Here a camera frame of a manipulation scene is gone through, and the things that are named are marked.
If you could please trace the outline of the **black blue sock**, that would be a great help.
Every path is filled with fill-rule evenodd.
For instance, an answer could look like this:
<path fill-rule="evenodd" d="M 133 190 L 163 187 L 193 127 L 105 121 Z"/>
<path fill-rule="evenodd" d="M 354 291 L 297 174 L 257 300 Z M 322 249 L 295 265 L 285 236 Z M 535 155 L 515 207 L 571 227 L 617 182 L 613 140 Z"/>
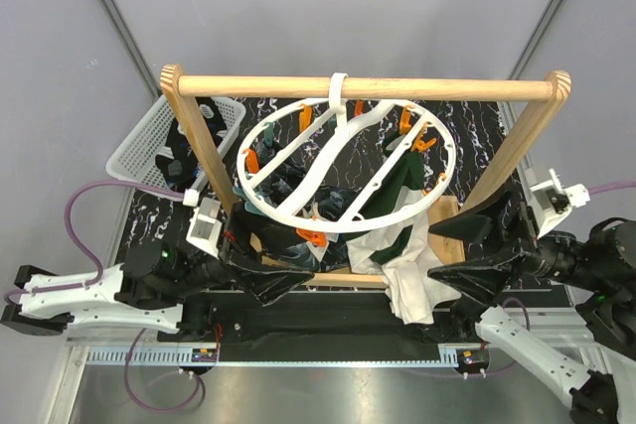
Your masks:
<path fill-rule="evenodd" d="M 155 154 L 155 165 L 168 188 L 175 192 L 185 192 L 198 177 L 198 160 L 176 119 L 170 125 L 164 145 Z"/>

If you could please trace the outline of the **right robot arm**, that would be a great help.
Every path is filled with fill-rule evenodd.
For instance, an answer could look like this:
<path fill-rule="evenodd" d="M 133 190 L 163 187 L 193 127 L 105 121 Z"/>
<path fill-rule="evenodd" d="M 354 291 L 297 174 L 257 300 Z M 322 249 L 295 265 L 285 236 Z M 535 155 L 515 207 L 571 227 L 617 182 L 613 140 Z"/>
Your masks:
<path fill-rule="evenodd" d="M 499 190 L 429 228 L 483 248 L 479 258 L 427 273 L 460 295 L 450 308 L 452 332 L 460 340 L 479 338 L 501 349 L 559 398 L 574 423 L 634 422 L 634 220 L 611 217 L 580 241 L 557 225 L 588 202 L 584 186 L 537 188 L 528 202 L 516 206 L 508 223 L 501 223 L 508 199 L 508 192 Z M 509 315 L 502 296 L 524 276 L 588 292 L 573 309 L 605 352 L 608 371 L 570 361 Z"/>

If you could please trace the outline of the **white round clip hanger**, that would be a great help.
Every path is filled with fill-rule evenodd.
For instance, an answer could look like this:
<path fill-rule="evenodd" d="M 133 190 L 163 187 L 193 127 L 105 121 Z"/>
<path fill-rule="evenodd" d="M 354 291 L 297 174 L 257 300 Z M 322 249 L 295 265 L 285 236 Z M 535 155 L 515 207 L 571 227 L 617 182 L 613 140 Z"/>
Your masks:
<path fill-rule="evenodd" d="M 251 194 L 257 185 L 272 173 L 285 158 L 291 156 L 306 143 L 316 130 L 320 129 L 331 118 L 335 118 L 335 132 L 317 154 L 300 186 L 277 209 L 270 209 L 261 203 L 256 203 L 256 205 L 262 208 L 262 211 L 286 223 L 299 223 L 297 226 L 304 225 L 307 228 L 339 234 L 388 227 L 425 212 L 448 187 L 456 166 L 456 146 L 448 128 L 429 110 L 414 102 L 417 99 L 432 99 L 436 95 L 446 99 L 451 92 L 451 84 L 438 79 L 354 78 L 344 73 L 335 73 L 327 79 L 325 87 L 315 88 L 308 83 L 306 77 L 286 78 L 283 81 L 283 90 L 277 95 L 281 97 L 285 93 L 290 93 L 298 100 L 266 116 L 246 134 L 239 147 L 237 157 L 240 185 L 253 198 Z M 251 147 L 269 126 L 277 123 L 281 118 L 301 111 L 305 105 L 313 106 L 320 103 L 326 103 L 328 110 L 287 144 L 268 166 L 264 166 L 261 172 L 247 176 L 246 179 L 244 172 L 246 149 Z M 296 215 L 312 199 L 342 149 L 360 132 L 381 122 L 388 113 L 398 106 L 418 115 L 419 119 L 400 140 L 397 147 L 365 184 L 341 217 L 336 221 L 322 219 L 300 222 Z M 423 194 L 423 197 L 416 203 L 403 206 L 395 212 L 376 218 L 363 218 L 360 213 L 361 208 L 381 186 L 383 179 L 398 159 L 415 146 L 418 134 L 427 127 L 435 128 L 440 134 L 443 139 L 443 148 L 447 154 L 445 170 L 436 186 L 428 194 Z"/>

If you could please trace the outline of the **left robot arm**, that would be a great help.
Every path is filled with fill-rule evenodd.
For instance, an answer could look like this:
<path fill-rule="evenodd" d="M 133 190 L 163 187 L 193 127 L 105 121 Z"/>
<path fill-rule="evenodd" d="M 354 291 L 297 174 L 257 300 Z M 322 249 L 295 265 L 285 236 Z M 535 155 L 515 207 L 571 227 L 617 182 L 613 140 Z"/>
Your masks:
<path fill-rule="evenodd" d="M 211 198 L 195 207 L 187 241 L 198 248 L 196 255 L 153 239 L 130 248 L 122 263 L 99 277 L 21 266 L 2 325 L 39 337 L 82 328 L 145 328 L 165 341 L 202 342 L 221 329 L 213 290 L 235 287 L 267 306 L 313 278 L 309 270 L 263 263 L 250 230 L 234 218 L 221 220 L 219 210 Z"/>

